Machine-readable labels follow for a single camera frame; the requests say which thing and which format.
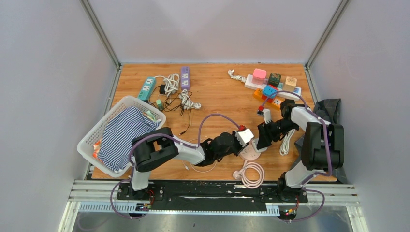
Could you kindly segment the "pink round socket hub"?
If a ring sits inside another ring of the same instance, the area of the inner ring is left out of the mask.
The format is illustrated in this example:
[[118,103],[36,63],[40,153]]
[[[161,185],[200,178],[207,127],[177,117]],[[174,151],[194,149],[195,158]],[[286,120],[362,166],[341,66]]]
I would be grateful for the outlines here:
[[255,149],[254,143],[249,144],[239,153],[243,160],[249,161],[258,159],[260,155],[261,153]]

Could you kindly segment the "green cube adapter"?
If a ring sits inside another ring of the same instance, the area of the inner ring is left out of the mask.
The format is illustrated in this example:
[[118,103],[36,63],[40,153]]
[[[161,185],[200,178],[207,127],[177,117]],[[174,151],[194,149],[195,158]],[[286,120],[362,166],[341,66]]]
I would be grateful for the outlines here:
[[160,111],[162,111],[164,109],[163,103],[160,99],[156,100],[156,106]]

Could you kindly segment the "purple power strip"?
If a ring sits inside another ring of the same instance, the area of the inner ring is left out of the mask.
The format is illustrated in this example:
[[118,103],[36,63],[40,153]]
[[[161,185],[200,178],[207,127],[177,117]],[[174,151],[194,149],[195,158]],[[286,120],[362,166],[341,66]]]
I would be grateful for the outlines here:
[[190,68],[182,66],[180,69],[180,87],[182,90],[190,90]]

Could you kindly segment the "black power adapter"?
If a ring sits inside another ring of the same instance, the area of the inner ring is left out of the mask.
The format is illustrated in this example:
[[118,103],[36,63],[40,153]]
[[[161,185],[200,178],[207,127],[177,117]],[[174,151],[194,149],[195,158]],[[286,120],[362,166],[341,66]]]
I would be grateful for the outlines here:
[[161,84],[159,86],[159,93],[162,95],[167,95],[167,88],[165,84]]

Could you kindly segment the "teal power strip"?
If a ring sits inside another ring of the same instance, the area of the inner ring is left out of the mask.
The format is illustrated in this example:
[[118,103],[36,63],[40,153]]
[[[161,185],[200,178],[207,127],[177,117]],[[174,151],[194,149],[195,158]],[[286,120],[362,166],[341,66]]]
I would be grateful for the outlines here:
[[156,78],[148,77],[145,80],[139,94],[137,95],[137,98],[142,101],[148,101],[149,97],[152,94],[153,89],[155,88],[155,85],[156,85]]

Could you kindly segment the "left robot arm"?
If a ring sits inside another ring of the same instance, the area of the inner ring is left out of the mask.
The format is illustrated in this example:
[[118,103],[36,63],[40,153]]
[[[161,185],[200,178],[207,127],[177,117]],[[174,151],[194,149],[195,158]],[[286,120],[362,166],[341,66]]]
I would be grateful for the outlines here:
[[169,127],[134,138],[129,153],[134,166],[129,195],[137,200],[144,199],[148,194],[150,172],[171,159],[184,160],[199,167],[208,166],[227,155],[237,156],[253,138],[251,130],[245,127],[231,133],[223,132],[199,144],[177,138]]

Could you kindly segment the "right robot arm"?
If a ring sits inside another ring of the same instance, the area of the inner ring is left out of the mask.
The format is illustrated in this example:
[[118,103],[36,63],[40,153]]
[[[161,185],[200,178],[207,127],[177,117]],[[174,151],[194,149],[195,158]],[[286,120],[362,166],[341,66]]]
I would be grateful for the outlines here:
[[344,128],[316,115],[308,106],[285,100],[280,105],[282,119],[272,121],[263,105],[258,114],[264,122],[258,125],[259,138],[255,148],[262,151],[273,142],[282,140],[290,130],[305,132],[301,160],[277,181],[275,195],[283,202],[294,200],[305,192],[305,185],[318,175],[331,176],[344,163]]

